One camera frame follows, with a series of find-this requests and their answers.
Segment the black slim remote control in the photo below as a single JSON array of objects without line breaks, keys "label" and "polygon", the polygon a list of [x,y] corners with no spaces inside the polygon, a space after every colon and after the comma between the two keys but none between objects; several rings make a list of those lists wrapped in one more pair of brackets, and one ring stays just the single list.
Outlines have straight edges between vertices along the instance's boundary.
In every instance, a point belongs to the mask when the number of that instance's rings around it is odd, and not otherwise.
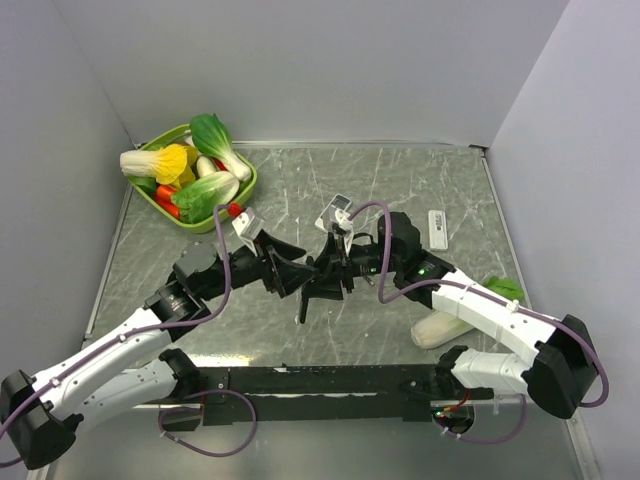
[{"label": "black slim remote control", "polygon": [[313,298],[318,297],[318,288],[315,281],[310,281],[301,289],[301,299],[298,313],[298,323],[305,324],[308,314],[309,303]]}]

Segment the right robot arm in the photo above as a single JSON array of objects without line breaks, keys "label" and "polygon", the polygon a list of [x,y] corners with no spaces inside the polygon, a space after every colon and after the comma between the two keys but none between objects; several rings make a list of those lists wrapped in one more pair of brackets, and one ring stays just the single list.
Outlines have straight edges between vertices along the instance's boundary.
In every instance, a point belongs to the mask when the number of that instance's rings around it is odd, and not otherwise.
[{"label": "right robot arm", "polygon": [[378,220],[378,235],[356,245],[346,212],[335,221],[322,215],[316,227],[328,237],[322,253],[309,259],[318,271],[301,293],[298,318],[304,321],[312,298],[341,300],[357,277],[394,274],[401,295],[435,313],[452,315],[507,348],[507,353],[455,346],[436,367],[438,390],[459,398],[467,390],[528,396],[541,409],[569,419],[588,407],[585,396],[599,371],[585,324],[567,315],[558,321],[519,306],[473,282],[461,270],[429,253],[408,216],[393,212]]}]

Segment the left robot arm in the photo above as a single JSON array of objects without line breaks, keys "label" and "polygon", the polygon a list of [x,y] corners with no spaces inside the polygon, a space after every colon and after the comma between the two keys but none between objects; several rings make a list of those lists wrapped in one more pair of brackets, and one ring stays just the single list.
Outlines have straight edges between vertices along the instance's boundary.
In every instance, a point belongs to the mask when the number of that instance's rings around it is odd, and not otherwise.
[{"label": "left robot arm", "polygon": [[303,248],[260,232],[234,253],[197,243],[173,264],[166,283],[114,330],[72,357],[1,382],[1,434],[18,462],[42,468],[66,453],[80,432],[151,400],[184,402],[198,370],[172,343],[217,316],[206,303],[228,302],[234,288],[262,280],[281,286]]}]

